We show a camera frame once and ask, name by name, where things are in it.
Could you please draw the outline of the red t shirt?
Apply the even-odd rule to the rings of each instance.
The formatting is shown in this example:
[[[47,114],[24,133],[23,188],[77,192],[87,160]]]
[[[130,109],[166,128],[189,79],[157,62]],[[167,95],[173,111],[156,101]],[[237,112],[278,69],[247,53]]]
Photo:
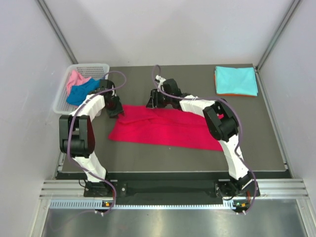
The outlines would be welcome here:
[[[209,133],[205,118],[175,109],[123,105],[108,138],[118,142],[164,145],[222,152]]]

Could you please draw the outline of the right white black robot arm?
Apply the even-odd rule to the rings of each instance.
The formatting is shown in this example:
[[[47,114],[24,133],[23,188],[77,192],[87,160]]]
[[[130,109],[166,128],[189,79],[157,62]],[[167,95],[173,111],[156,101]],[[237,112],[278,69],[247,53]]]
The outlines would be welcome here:
[[[210,135],[220,143],[229,168],[229,181],[216,182],[217,195],[225,200],[245,195],[259,196],[259,185],[254,172],[245,164],[241,148],[240,123],[234,110],[224,99],[202,99],[183,93],[174,79],[157,75],[153,79],[155,88],[151,91],[147,107],[164,108],[171,105],[183,112],[205,119]]]

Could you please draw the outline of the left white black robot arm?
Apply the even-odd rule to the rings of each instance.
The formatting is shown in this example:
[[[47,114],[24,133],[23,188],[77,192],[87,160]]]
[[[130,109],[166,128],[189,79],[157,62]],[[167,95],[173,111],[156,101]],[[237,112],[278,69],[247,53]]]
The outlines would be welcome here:
[[[105,109],[111,119],[123,114],[115,84],[108,79],[99,80],[96,89],[90,91],[79,107],[69,115],[59,118],[59,145],[61,152],[86,174],[85,188],[106,196],[112,190],[107,181],[107,171],[95,153],[95,136],[92,121]]]

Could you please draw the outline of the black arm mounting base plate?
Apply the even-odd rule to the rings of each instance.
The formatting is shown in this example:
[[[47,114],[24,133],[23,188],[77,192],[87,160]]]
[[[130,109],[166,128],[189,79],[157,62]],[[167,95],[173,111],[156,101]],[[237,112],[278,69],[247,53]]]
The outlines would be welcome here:
[[[136,194],[204,193],[212,198],[230,200],[237,197],[259,196],[259,185],[253,180],[238,183],[233,180],[111,180],[118,198]]]

